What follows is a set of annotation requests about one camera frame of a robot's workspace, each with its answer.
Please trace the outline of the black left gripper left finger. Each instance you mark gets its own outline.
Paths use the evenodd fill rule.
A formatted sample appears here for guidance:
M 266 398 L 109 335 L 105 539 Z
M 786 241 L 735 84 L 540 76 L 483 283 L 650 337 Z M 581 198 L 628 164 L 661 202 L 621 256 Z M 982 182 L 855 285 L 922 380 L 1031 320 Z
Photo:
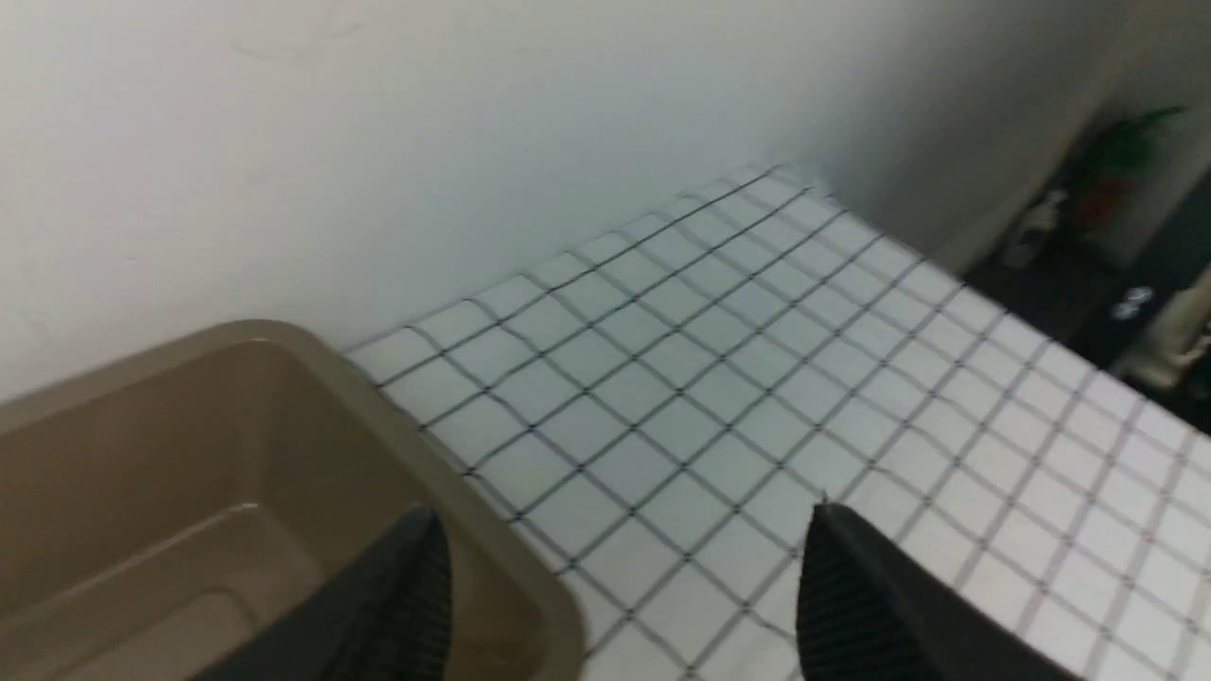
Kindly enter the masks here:
M 441 680 L 450 656 L 448 536 L 417 504 L 285 617 L 199 680 Z

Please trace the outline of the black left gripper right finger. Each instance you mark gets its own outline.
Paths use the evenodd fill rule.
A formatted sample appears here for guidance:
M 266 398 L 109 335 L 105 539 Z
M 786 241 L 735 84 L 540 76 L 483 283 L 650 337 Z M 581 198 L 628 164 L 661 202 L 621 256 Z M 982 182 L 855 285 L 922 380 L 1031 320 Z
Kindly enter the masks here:
M 794 640 L 807 680 L 1069 680 L 859 513 L 813 509 Z

